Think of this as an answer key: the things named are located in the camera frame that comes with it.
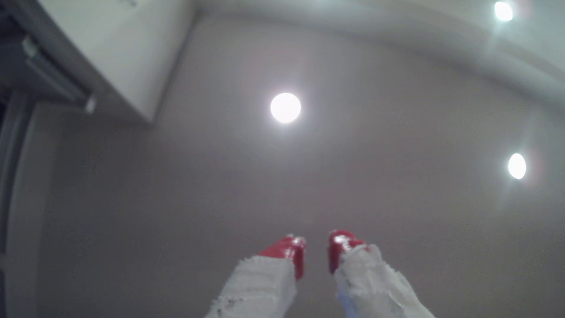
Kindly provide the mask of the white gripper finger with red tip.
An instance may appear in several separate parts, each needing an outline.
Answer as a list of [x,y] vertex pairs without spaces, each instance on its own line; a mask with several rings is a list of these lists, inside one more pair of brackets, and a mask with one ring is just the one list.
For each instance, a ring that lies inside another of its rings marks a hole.
[[304,274],[306,240],[286,235],[237,264],[206,317],[284,317]]
[[334,230],[329,234],[328,259],[346,317],[434,317],[375,244]]

